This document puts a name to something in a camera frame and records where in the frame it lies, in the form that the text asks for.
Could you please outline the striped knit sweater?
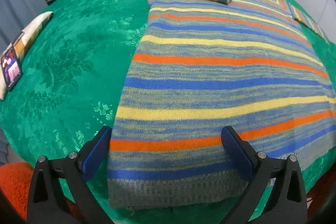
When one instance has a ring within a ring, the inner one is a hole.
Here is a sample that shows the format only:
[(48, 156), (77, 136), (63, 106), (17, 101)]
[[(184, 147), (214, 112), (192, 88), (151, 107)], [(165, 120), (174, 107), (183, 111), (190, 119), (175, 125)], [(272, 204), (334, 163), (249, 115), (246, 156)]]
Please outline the striped knit sweater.
[(238, 196), (231, 126), (301, 169), (335, 147), (335, 91), (286, 0), (148, 0), (109, 146), (113, 208)]

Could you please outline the orange fuzzy blanket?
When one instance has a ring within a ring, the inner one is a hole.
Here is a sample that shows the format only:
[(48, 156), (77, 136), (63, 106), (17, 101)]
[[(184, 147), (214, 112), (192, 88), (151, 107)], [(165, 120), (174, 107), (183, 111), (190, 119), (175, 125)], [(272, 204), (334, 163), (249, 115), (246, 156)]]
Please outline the orange fuzzy blanket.
[(26, 162), (1, 166), (1, 223), (82, 223), (57, 179)]

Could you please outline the patterned cream pillow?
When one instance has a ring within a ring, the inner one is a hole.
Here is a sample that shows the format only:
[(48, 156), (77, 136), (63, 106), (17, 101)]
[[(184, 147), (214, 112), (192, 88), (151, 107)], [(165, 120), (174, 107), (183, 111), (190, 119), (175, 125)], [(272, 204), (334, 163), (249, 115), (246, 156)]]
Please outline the patterned cream pillow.
[[(11, 42), (9, 46), (1, 53), (1, 57), (5, 53), (5, 51), (9, 49), (10, 46), (13, 46), (16, 51), (17, 57), (19, 58), (22, 71), (22, 61), (25, 55), (27, 54), (30, 46), (32, 46), (34, 41), (42, 32), (42, 30), (52, 19), (53, 15), (54, 13), (52, 11), (44, 12), (38, 15), (35, 19), (33, 19), (23, 30), (21, 30), (21, 32), (14, 39), (14, 41)], [(5, 80), (1, 68), (1, 101), (5, 99), (7, 92), (8, 90), (6, 90)]]

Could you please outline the black smartphone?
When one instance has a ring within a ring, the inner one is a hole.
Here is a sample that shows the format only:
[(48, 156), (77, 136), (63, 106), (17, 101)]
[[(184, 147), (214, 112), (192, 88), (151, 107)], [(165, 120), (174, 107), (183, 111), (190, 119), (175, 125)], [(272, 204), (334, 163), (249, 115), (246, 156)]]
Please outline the black smartphone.
[(6, 90), (11, 90), (22, 76), (20, 61), (13, 46), (2, 55), (1, 68)]

